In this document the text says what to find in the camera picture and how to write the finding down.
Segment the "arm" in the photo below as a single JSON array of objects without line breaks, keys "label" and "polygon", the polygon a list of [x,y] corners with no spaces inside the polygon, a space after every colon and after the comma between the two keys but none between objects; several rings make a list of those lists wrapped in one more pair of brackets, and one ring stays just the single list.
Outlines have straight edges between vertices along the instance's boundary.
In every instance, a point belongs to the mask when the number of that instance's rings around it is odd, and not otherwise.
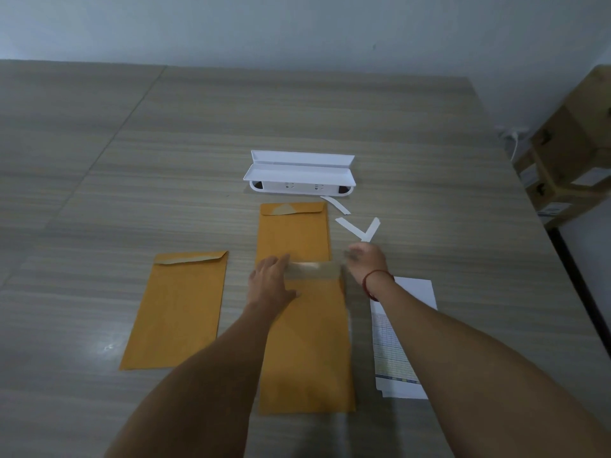
[{"label": "arm", "polygon": [[[377,246],[356,243],[362,283],[386,270]],[[367,278],[457,456],[611,456],[608,432],[567,391],[496,339],[411,296],[386,273]]]},{"label": "arm", "polygon": [[257,265],[240,318],[149,393],[106,456],[244,454],[268,332],[296,296],[284,287],[287,262],[285,255]]}]

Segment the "brown kraft envelope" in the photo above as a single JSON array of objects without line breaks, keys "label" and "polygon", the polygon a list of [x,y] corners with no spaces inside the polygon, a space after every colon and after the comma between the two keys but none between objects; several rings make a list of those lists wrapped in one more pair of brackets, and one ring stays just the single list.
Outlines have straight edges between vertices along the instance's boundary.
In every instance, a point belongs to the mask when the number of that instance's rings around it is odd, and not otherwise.
[{"label": "brown kraft envelope", "polygon": [[[326,203],[262,204],[256,260],[331,260]],[[260,380],[259,412],[352,412],[348,312],[341,281],[287,280],[295,299],[272,325]]]},{"label": "brown kraft envelope", "polygon": [[119,369],[177,366],[216,339],[227,251],[158,254]]}]

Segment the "white paper strip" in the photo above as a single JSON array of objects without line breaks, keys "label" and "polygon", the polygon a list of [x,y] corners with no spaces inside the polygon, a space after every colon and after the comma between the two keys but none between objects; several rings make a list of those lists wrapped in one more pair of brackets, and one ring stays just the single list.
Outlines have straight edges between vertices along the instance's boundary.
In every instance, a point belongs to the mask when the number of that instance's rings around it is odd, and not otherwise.
[{"label": "white paper strip", "polygon": [[340,212],[344,215],[350,215],[350,211],[342,206],[339,201],[336,201],[335,199],[333,199],[331,196],[320,196],[322,199],[324,199],[327,202],[330,202],[331,204],[333,204],[335,207],[338,208],[338,210],[340,210]]},{"label": "white paper strip", "polygon": [[380,226],[380,219],[376,217],[371,222],[371,225],[369,225],[369,228],[367,229],[367,232],[365,233],[362,241],[371,242],[373,235],[376,234],[376,231],[378,230],[378,226]]},{"label": "white paper strip", "polygon": [[364,232],[362,232],[361,230],[356,228],[355,225],[353,225],[352,223],[348,222],[343,217],[340,217],[339,219],[335,219],[335,221],[337,223],[339,223],[341,226],[343,226],[344,228],[346,228],[346,230],[348,230],[349,232],[354,233],[360,240],[363,240],[363,238],[365,237],[365,233]]}]

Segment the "wood grain table surface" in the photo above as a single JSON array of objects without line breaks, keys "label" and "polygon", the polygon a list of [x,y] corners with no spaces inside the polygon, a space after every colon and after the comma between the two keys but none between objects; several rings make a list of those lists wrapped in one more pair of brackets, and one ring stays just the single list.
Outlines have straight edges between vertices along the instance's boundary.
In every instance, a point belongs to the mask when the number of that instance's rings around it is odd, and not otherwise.
[{"label": "wood grain table surface", "polygon": [[[0,61],[0,132],[2,456],[101,455],[166,375],[118,371],[156,253],[229,250],[219,332],[240,315],[259,204],[313,199],[250,191],[251,149],[354,154],[341,202],[393,273],[611,426],[611,362],[466,79]],[[375,389],[351,281],[347,306],[357,412],[253,413],[246,455],[451,455],[428,401]]]}]

